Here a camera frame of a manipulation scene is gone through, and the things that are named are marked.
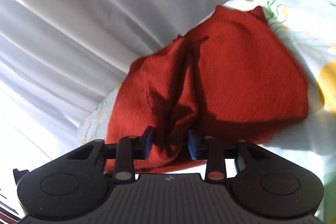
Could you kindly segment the red knit button sweater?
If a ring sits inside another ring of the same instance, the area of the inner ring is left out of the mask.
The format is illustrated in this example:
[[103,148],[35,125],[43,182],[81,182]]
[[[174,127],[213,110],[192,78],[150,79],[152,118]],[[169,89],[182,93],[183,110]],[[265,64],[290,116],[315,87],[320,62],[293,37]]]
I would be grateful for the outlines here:
[[261,7],[214,13],[162,50],[134,61],[121,84],[105,141],[154,128],[137,172],[166,173],[201,165],[184,144],[189,132],[223,144],[263,143],[303,121],[308,81],[269,28]]

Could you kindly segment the white sheer curtain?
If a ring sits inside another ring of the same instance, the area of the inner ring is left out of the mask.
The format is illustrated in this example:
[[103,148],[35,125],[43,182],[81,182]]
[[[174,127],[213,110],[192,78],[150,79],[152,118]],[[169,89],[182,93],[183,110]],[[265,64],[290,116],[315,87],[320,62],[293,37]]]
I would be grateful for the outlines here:
[[226,0],[1,0],[1,80],[64,143],[153,53]]

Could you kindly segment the floral white bed sheet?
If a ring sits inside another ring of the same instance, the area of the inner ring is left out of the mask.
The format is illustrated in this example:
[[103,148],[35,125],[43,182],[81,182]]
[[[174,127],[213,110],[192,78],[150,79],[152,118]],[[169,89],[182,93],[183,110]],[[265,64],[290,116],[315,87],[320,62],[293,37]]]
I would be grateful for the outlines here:
[[325,194],[317,210],[335,223],[335,0],[228,0],[226,7],[261,6],[270,28],[301,63],[309,79],[309,115],[264,147],[315,173]]

